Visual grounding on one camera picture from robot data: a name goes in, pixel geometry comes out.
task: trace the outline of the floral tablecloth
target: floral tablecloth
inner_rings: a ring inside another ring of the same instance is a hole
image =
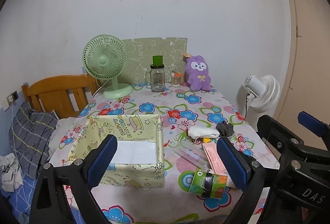
[[[92,189],[97,203],[111,222],[187,223],[218,216],[225,218],[240,198],[240,190],[226,187],[221,199],[201,198],[188,193],[196,166],[179,157],[172,148],[189,139],[185,130],[193,125],[215,127],[226,120],[234,125],[231,142],[245,154],[254,156],[264,167],[276,168],[278,162],[240,113],[215,88],[210,92],[192,92],[186,83],[168,86],[153,93],[146,84],[133,85],[134,91],[122,99],[105,99],[98,94],[83,109],[72,128],[63,137],[51,158],[54,166],[68,164],[67,156],[80,129],[93,115],[159,114],[163,120],[165,186],[124,187],[99,184]],[[78,208],[70,187],[66,186],[70,205]],[[260,213],[267,197],[264,189],[255,213]]]

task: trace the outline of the gray plaid pillow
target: gray plaid pillow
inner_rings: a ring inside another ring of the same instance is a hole
[[[22,169],[31,178],[37,178],[49,159],[48,144],[56,124],[56,114],[33,111],[27,101],[13,119],[14,135],[10,128],[9,142]]]

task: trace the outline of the cotton swab container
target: cotton swab container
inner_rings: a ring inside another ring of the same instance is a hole
[[[184,74],[178,72],[171,73],[171,86],[179,87],[183,80]]]

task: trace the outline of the white towel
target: white towel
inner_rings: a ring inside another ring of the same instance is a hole
[[[220,133],[215,128],[191,126],[188,129],[188,136],[190,136],[192,139],[217,138],[218,136],[220,136]]]
[[[14,192],[23,185],[22,171],[19,162],[13,153],[0,156],[1,182],[4,191]]]

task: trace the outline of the white paper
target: white paper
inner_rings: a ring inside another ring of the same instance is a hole
[[[156,143],[150,141],[118,141],[112,164],[155,164]]]

